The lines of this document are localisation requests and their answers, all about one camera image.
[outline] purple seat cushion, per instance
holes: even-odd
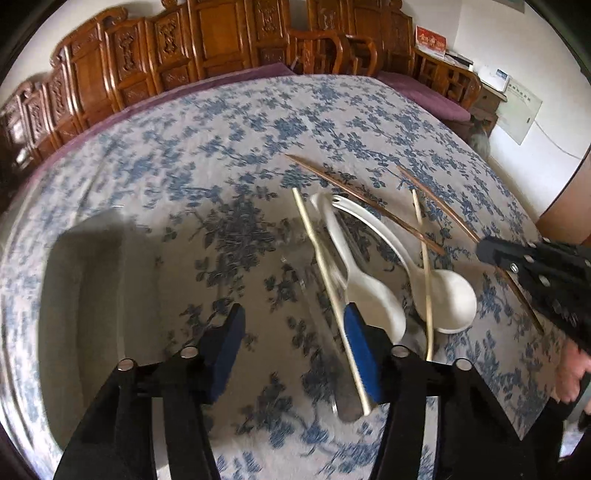
[[[379,72],[377,78],[380,82],[422,106],[439,120],[454,120],[456,122],[470,120],[470,113],[467,110],[412,77],[399,73]]]
[[[201,92],[202,90],[209,90],[210,88],[221,87],[222,85],[229,85],[236,82],[246,82],[247,80],[269,79],[273,77],[285,77],[288,75],[295,75],[289,67],[284,63],[272,63],[270,65],[263,65],[248,70],[239,70],[238,72],[225,73],[217,77],[211,77],[199,82],[183,85],[178,89],[171,90],[168,93],[175,92],[179,96],[186,92]]]

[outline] blue gripper pad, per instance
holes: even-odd
[[[345,308],[345,334],[365,391],[374,402],[384,403],[382,363],[392,349],[388,335],[381,328],[366,325],[355,303]]]
[[[235,303],[223,325],[208,329],[199,340],[199,355],[210,375],[208,403],[214,403],[226,389],[230,372],[246,329],[244,308]]]

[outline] white wall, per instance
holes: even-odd
[[[443,35],[447,46],[456,42],[462,0],[404,0],[402,11],[413,18],[414,25]]]
[[[0,105],[23,81],[51,69],[49,57],[56,44],[78,25],[105,8],[123,5],[135,17],[156,15],[163,10],[160,0],[125,3],[117,0],[67,0],[35,32],[0,85]]]
[[[492,0],[463,0],[455,49],[476,67],[500,68],[534,92],[536,117],[562,153],[532,125],[521,145],[500,127],[491,135],[493,168],[534,220],[557,197],[591,142],[591,86],[554,30],[527,4],[522,14]]]

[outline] floral pattern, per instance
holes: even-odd
[[[538,239],[484,161],[438,120],[371,78],[244,82],[170,100],[112,125],[36,179],[0,266],[0,421],[42,479],[53,476],[61,455],[38,382],[46,260],[62,232],[113,205],[132,212],[160,250],[155,264],[169,351],[221,321],[234,302],[246,308],[247,334],[228,388],[206,412],[222,478],[368,477],[388,407],[352,424],[333,415],[314,324],[277,247],[298,216],[292,187],[304,198],[338,189],[284,153],[308,157],[413,222],[410,185],[397,169],[404,166],[479,235]],[[468,330],[437,336],[436,360],[473,361],[524,435],[548,397],[559,335],[550,330],[542,338],[532,328],[503,280],[478,263],[474,244],[431,202],[426,215],[427,233],[446,251],[432,258],[435,265],[464,275],[479,302]],[[408,278],[396,256],[362,224],[347,223],[372,274],[410,313]],[[418,242],[388,225],[419,262]],[[319,302],[326,311],[326,298]],[[428,418],[430,431],[436,419]],[[433,472],[433,445],[426,435],[420,478]]]

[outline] wooden chair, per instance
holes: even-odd
[[[342,74],[349,69],[351,49],[344,34],[289,30],[288,40],[287,63],[292,68],[301,64],[296,72]]]
[[[306,3],[311,30],[336,30],[353,40],[353,72],[365,65],[365,74],[373,76],[381,66],[386,72],[411,76],[466,110],[478,98],[481,83],[477,75],[414,47],[413,19],[400,10],[402,0],[307,0]],[[383,55],[383,60],[376,62],[376,70],[367,48],[369,40],[374,42],[378,56]]]

